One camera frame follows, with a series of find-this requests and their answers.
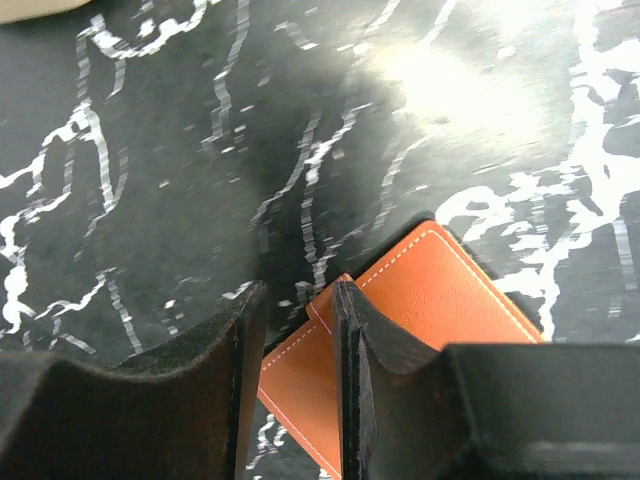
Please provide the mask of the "brown leather card holder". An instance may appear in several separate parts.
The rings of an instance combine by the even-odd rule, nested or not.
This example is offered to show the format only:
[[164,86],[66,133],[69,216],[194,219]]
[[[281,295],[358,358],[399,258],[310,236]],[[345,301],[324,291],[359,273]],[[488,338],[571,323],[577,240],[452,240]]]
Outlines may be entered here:
[[[437,350],[449,343],[540,343],[539,330],[438,223],[419,224],[355,280],[386,317]],[[258,397],[331,478],[341,476],[332,289],[263,360]]]

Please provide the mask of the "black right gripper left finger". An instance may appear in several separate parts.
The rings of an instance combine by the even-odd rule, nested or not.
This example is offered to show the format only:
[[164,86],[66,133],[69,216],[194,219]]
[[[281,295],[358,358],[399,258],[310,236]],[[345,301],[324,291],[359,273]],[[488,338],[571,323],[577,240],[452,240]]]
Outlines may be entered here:
[[265,284],[113,368],[1,356],[5,479],[239,479],[268,319]]

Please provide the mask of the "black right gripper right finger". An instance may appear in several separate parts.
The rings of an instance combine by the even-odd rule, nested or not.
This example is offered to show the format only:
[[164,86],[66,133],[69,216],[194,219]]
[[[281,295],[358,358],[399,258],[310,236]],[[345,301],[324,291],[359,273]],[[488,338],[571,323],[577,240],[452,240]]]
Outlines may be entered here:
[[351,281],[333,291],[346,479],[635,479],[639,350],[427,346]]

